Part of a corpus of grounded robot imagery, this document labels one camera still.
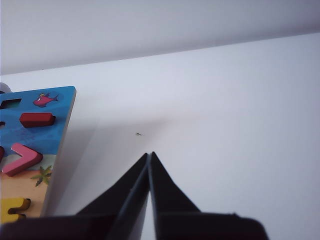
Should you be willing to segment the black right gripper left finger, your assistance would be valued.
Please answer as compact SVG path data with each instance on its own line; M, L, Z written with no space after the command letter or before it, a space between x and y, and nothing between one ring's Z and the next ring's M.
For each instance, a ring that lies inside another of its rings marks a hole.
M149 191L148 154L139 160L108 190L91 201L77 215L101 217L99 230L104 240L127 240Z

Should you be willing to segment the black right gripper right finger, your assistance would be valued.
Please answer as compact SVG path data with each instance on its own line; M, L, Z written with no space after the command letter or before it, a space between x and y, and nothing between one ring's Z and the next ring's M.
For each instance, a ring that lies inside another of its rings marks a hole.
M186 239L182 216L187 213L199 213L200 209L174 183L155 152L151 153L148 179L156 238Z

